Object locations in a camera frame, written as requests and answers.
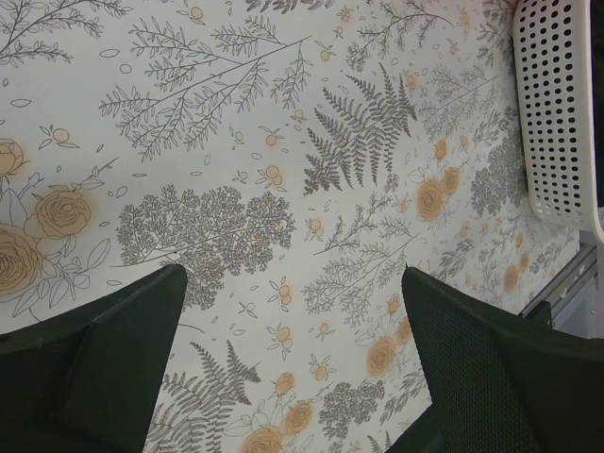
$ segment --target white plastic basket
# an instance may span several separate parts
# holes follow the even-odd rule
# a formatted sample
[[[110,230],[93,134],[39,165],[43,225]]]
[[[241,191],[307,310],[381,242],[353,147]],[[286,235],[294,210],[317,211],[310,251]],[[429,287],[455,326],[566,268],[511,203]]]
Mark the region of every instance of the white plastic basket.
[[[512,34],[530,204],[544,221],[589,231],[604,243],[596,201],[590,1],[521,0]]]

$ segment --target wallpaper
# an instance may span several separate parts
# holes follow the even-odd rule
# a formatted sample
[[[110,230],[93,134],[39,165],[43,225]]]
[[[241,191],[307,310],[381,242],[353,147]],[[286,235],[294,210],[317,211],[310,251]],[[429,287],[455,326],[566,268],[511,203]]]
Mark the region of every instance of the wallpaper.
[[[520,311],[513,0],[1,0],[0,330],[178,262],[145,453],[383,453],[429,404],[400,278]]]

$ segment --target botanical print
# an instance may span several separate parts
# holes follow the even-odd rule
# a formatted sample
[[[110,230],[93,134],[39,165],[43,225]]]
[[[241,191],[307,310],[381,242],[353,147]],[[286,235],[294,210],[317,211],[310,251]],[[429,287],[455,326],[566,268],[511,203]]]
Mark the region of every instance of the botanical print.
[[[527,174],[522,154],[520,131],[508,131],[501,144],[488,155],[489,167],[476,172],[472,181],[472,207],[478,215],[496,215],[505,202],[516,207],[527,196]]]
[[[78,182],[45,187],[39,173],[25,185],[14,182],[27,165],[14,140],[0,139],[0,158],[0,298],[14,303],[13,317],[26,310],[35,317],[32,308],[41,301],[51,309],[67,294],[75,301],[109,254],[109,238],[88,243],[87,257],[77,238],[92,218],[87,193],[104,184],[100,174],[114,160]]]
[[[258,384],[256,367],[243,364],[231,342],[226,341],[226,366],[196,343],[201,374],[187,377],[185,372],[165,375],[161,390],[170,396],[170,404],[159,403],[153,413],[144,453],[194,451],[222,452],[226,419],[233,407],[250,406],[245,383]],[[253,449],[243,450],[253,453]]]
[[[124,266],[180,263],[189,278],[185,307],[211,308],[226,272],[265,271],[271,245],[292,243],[295,223],[287,201],[270,192],[247,204],[241,199],[228,186],[197,195],[170,184],[159,195],[145,195],[137,207],[126,205],[117,234]]]
[[[309,36],[282,42],[277,27],[264,16],[215,29],[210,35],[213,48],[210,41],[188,40],[182,27],[161,25],[155,17],[148,22],[141,19],[132,26],[130,33],[137,41],[131,50],[136,58],[150,59],[145,74],[156,79],[159,92],[151,96],[137,87],[128,91],[117,87],[100,106],[104,116],[121,115],[117,126],[133,147],[142,149],[143,159],[181,144],[188,150],[203,148],[210,133],[217,132],[227,107],[236,106],[237,113],[251,111],[269,90],[266,77],[274,68],[270,64],[274,54],[288,52],[295,60],[279,68],[284,75],[273,75],[272,98],[285,109],[294,108],[308,83],[312,63],[302,50]],[[225,69],[207,71],[212,63]]]
[[[516,3],[2,2],[0,333],[180,263],[144,453],[386,453],[429,404],[405,269],[519,312],[578,249]]]
[[[307,9],[309,11],[314,11],[322,6],[325,6],[325,8],[330,8],[336,3],[336,1],[337,0],[245,0],[245,3],[248,5],[248,11],[251,11],[255,8],[260,8],[260,12],[264,12],[268,8],[272,8],[275,11],[280,11],[281,14],[285,14],[293,11],[298,2],[300,5],[307,5]]]
[[[362,43],[353,41],[348,46],[346,62],[351,69],[362,71],[371,53],[376,52],[382,58],[390,54],[391,46],[405,51],[406,39],[411,31],[416,30],[418,48],[426,41],[430,30],[436,28],[439,21],[453,26],[447,19],[437,14],[430,14],[418,0],[405,0],[402,9],[396,2],[380,2],[379,7],[386,16],[387,25],[370,24],[359,30]]]
[[[373,192],[367,205],[357,205],[357,216],[347,230],[340,217],[323,252],[335,249],[341,257],[330,260],[323,275],[302,290],[309,313],[331,311],[338,305],[346,313],[344,323],[358,327],[369,312],[375,289],[402,275],[405,250],[417,234],[412,235],[408,222],[400,218],[385,217],[379,223],[372,218],[392,203],[397,188],[398,177],[388,176],[382,193]],[[373,242],[375,238],[382,242]],[[398,239],[396,245],[387,245],[392,238]]]
[[[395,88],[384,66],[380,64],[379,67],[384,92],[373,83],[351,75],[348,77],[362,92],[365,105],[354,98],[336,96],[323,89],[326,100],[340,119],[328,116],[319,109],[314,111],[330,139],[323,139],[309,128],[310,140],[320,157],[307,155],[312,168],[304,171],[307,176],[306,195],[320,188],[328,191],[331,186],[340,191],[340,174],[350,188],[353,187],[352,172],[362,185],[367,163],[374,184],[378,183],[378,169],[382,160],[386,171],[392,172],[394,148],[403,131],[411,135],[409,118],[417,118],[415,108],[405,93],[402,75],[395,81]]]
[[[48,61],[71,62],[72,56],[59,47],[58,43],[47,44],[41,38],[44,32],[53,33],[59,29],[81,28],[95,39],[101,37],[104,26],[99,17],[89,17],[86,12],[102,12],[120,19],[132,8],[122,5],[120,0],[58,0],[57,2],[36,2],[33,0],[7,0],[0,3],[0,29],[8,35],[0,43],[0,65],[15,68],[23,65],[25,59],[43,58]]]

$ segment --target orange flower illustration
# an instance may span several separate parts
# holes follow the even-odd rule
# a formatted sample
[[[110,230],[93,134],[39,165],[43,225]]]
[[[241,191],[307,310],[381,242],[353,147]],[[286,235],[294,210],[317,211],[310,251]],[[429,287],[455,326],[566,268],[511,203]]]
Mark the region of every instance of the orange flower illustration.
[[[0,178],[15,175],[24,163],[21,146],[11,139],[0,139]]]
[[[470,139],[468,139],[467,135],[462,135],[460,137],[461,147],[467,151],[470,147]]]
[[[275,393],[283,395],[288,393],[294,387],[294,375],[292,373],[283,373],[275,383]]]
[[[446,142],[444,140],[439,140],[438,143],[436,143],[435,148],[434,158],[440,162],[446,157]]]
[[[411,324],[409,322],[409,318],[405,317],[405,319],[401,321],[400,326],[398,326],[398,330],[396,331],[396,344],[407,344],[411,339],[412,335],[413,334],[411,332]]]
[[[457,168],[448,168],[443,176],[443,192],[452,195],[460,187],[461,172]]]
[[[396,357],[394,347],[390,338],[382,338],[371,346],[367,355],[367,371],[371,376],[381,378],[391,370]]]
[[[467,238],[469,232],[470,232],[470,221],[464,220],[463,223],[461,224],[461,231],[460,231],[461,238],[462,239]]]
[[[280,453],[282,437],[276,428],[258,429],[247,436],[240,453]]]
[[[520,272],[526,272],[530,265],[530,256],[528,253],[524,253],[522,257],[520,257],[520,262],[518,263],[518,268]]]
[[[31,285],[41,264],[31,238],[20,228],[0,225],[0,296],[18,293]]]
[[[409,74],[407,75],[407,85],[409,86],[409,89],[414,92],[415,90],[417,90],[417,77],[413,74]]]
[[[420,217],[431,222],[443,209],[443,189],[435,179],[426,179],[417,191],[417,210]]]
[[[64,238],[79,233],[91,220],[91,209],[81,193],[51,192],[36,205],[25,231],[34,238]]]
[[[279,429],[284,434],[296,434],[303,431],[312,419],[312,406],[309,403],[298,403],[290,409]]]
[[[386,314],[394,315],[398,309],[400,309],[400,296],[398,294],[393,294],[388,303],[388,309],[386,310]]]
[[[518,269],[516,266],[512,265],[503,275],[503,288],[506,293],[511,293],[518,286]]]

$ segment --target fern leaf illustration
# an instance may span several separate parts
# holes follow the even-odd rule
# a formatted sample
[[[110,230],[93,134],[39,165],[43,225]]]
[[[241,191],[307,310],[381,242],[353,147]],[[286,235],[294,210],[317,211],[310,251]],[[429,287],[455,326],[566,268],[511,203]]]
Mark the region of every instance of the fern leaf illustration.
[[[380,68],[383,92],[377,92],[378,87],[373,83],[352,75],[348,77],[361,91],[364,100],[358,101],[352,96],[341,96],[323,89],[323,95],[335,114],[314,110],[330,139],[323,139],[308,129],[310,141],[319,156],[307,155],[310,168],[304,170],[306,195],[320,189],[328,191],[331,187],[340,191],[340,175],[352,188],[352,171],[362,186],[367,163],[374,184],[378,184],[381,165],[386,173],[392,172],[396,144],[403,131],[411,136],[409,117],[417,121],[417,116],[405,93],[402,77],[399,76],[397,92],[383,65]]]
[[[226,359],[227,368],[230,374],[233,376],[237,376],[239,378],[243,378],[249,382],[253,382],[255,384],[260,382],[260,377],[256,371],[256,367],[249,367],[242,363],[242,361],[237,356],[235,352],[235,348],[233,344],[227,340],[226,346],[228,348],[228,358]]]
[[[378,441],[371,436],[367,436],[369,443],[371,444],[371,453],[384,453],[384,450],[379,446]]]

